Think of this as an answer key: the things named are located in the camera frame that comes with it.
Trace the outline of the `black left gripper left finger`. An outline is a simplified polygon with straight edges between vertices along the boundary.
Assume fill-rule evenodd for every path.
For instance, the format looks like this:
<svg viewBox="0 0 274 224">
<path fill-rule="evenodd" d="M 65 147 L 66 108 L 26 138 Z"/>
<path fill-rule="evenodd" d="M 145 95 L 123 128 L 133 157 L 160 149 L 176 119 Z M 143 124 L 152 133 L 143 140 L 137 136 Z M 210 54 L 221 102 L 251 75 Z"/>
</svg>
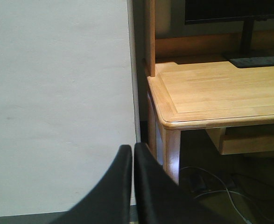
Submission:
<svg viewBox="0 0 274 224">
<path fill-rule="evenodd" d="M 128 224 L 132 188 L 132 149 L 121 145 L 97 185 L 52 224 Z"/>
</svg>

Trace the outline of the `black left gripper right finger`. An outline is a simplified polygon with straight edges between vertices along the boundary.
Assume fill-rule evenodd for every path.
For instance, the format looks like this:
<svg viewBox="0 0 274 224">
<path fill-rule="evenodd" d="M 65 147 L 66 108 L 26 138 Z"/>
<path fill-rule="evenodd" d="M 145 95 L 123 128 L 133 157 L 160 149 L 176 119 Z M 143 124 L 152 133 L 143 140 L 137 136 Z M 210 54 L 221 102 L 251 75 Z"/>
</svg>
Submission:
<svg viewBox="0 0 274 224">
<path fill-rule="evenodd" d="M 179 188 L 145 143 L 134 146 L 134 188 L 141 224 L 223 223 L 221 216 Z"/>
</svg>

